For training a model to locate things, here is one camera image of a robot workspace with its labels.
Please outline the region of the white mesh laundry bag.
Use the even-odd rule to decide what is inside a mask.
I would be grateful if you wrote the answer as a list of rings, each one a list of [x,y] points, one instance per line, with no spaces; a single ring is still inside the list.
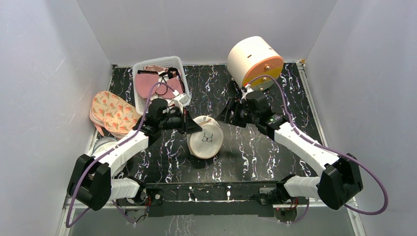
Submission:
[[[193,119],[202,131],[187,135],[187,145],[191,155],[200,159],[210,159],[220,151],[224,134],[219,123],[209,116]]]

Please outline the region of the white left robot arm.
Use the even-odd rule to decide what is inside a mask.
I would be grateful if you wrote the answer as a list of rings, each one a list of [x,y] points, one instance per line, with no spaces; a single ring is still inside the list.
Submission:
[[[179,103],[170,105],[160,98],[149,102],[144,115],[125,137],[97,155],[77,158],[67,187],[71,201],[78,200],[92,210],[125,198],[136,205],[144,203],[145,183],[132,177],[118,179],[116,175],[128,160],[156,142],[163,130],[193,134],[202,128]]]

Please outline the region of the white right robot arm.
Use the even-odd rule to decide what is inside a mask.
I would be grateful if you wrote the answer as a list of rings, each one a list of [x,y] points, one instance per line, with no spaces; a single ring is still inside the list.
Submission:
[[[230,97],[215,120],[243,128],[255,125],[261,134],[285,146],[316,172],[316,177],[285,177],[270,192],[258,195],[262,204],[288,204],[297,197],[306,197],[322,200],[337,210],[363,190],[359,166],[352,155],[343,157],[320,147],[291,126],[283,114],[274,112],[260,91],[241,99]]]

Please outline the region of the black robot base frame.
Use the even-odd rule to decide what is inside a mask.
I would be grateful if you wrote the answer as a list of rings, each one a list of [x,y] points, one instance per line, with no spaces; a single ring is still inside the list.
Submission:
[[[275,181],[148,183],[139,199],[117,200],[137,219],[139,209],[148,217],[173,215],[257,215],[292,221],[302,214],[303,197],[283,200]]]

